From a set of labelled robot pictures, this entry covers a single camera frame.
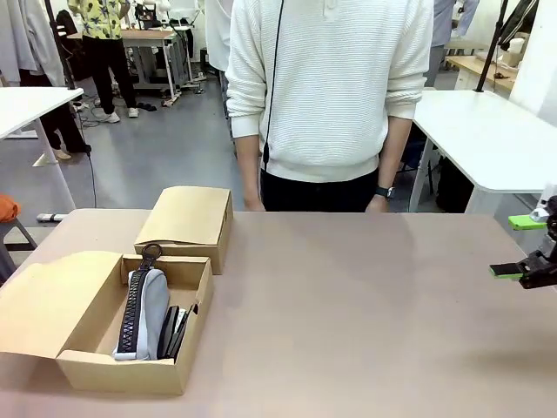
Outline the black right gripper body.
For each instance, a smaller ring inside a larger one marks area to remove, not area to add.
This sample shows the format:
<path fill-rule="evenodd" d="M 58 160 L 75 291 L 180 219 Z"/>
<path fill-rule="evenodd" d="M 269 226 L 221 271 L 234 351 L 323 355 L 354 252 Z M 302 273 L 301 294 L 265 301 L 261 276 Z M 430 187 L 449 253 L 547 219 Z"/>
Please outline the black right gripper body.
<path fill-rule="evenodd" d="M 556 261 L 557 255 L 557 220 L 547 219 L 547 232 L 541 243 L 541 252 L 547 261 Z"/>

